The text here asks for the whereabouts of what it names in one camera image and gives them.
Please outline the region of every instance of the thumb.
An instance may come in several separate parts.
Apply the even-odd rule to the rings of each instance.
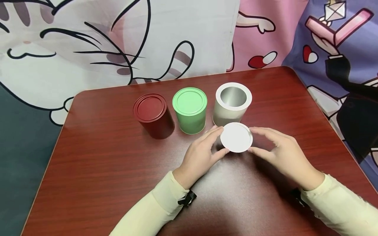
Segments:
[[[274,158],[274,154],[271,153],[270,151],[267,151],[265,149],[261,149],[261,148],[256,148],[256,147],[250,147],[248,149],[248,152],[252,153],[252,154],[255,154],[256,156],[268,161],[268,162],[271,162]]]
[[[258,28],[261,34],[265,33],[264,26],[261,23],[258,25]]]
[[[227,148],[224,148],[224,149],[221,149],[221,150],[217,151],[216,153],[214,153],[212,155],[214,163],[216,163],[217,161],[219,161],[220,159],[222,159],[229,152],[230,152],[230,150],[228,150]]]

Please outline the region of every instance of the person's right hand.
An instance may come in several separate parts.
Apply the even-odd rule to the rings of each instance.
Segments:
[[[295,138],[271,128],[249,129],[254,134],[265,136],[276,147],[271,151],[250,147],[248,151],[268,161],[305,191],[317,188],[324,181],[324,174],[311,165]]]

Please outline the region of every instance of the red heart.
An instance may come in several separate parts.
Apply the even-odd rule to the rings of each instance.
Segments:
[[[277,52],[269,52],[265,56],[254,56],[248,61],[248,66],[254,69],[261,69],[272,63],[277,57]]]
[[[303,46],[303,62],[312,64],[318,61],[318,55],[312,51],[309,45]]]

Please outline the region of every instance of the sleeve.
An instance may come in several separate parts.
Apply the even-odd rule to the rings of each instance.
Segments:
[[[378,210],[330,175],[316,189],[302,190],[301,198],[317,218],[342,236],[378,235]]]
[[[346,91],[378,102],[378,88],[349,81],[350,63],[343,55],[330,56],[325,61],[327,77],[338,83]]]
[[[181,211],[177,201],[184,197],[185,190],[172,172],[156,187],[137,202],[118,222],[110,236],[154,236]]]

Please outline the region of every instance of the fabric backdrop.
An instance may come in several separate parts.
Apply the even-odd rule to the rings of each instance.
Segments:
[[[376,11],[374,0],[0,0],[0,235],[20,234],[76,94],[231,71],[293,68],[378,189]]]

